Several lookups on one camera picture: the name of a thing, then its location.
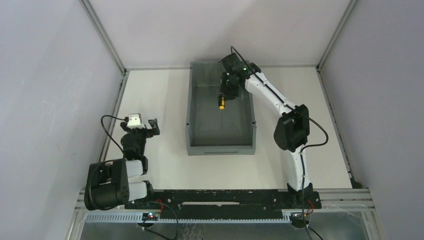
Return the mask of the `yellow black handled screwdriver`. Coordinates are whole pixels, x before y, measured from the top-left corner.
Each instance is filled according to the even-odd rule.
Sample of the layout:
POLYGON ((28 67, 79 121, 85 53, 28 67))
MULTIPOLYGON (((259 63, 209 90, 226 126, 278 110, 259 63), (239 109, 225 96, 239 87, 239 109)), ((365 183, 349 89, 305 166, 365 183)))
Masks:
POLYGON ((220 97, 218 99, 218 107, 219 107, 219 109, 220 110, 224 110, 225 109, 225 106, 226 106, 226 100, 225 100, 225 98, 224 97, 220 97))

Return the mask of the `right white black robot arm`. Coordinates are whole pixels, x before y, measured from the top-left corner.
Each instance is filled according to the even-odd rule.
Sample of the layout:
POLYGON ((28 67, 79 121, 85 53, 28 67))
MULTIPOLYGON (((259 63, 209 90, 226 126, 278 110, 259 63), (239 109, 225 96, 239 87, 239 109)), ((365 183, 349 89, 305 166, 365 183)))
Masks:
POLYGON ((246 90, 263 101, 276 116, 273 139, 288 155, 288 200, 294 208, 300 208, 313 192, 302 154, 310 134, 308 108, 304 104, 295 105, 284 97, 254 63, 223 63, 222 67, 218 95, 221 110, 227 101, 239 96, 240 90, 246 90))

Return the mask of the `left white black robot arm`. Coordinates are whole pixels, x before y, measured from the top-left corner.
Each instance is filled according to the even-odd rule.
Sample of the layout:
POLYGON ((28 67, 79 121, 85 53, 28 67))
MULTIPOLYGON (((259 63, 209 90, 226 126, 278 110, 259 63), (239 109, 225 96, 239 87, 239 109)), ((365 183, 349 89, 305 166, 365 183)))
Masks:
POLYGON ((130 182, 130 178, 147 174, 145 156, 147 139, 160 135, 158 120, 148 120, 150 127, 137 115, 120 123, 125 135, 120 139, 122 158, 93 163, 89 166, 84 204, 89 211, 107 211, 136 200, 153 201, 154 189, 148 180, 130 182))

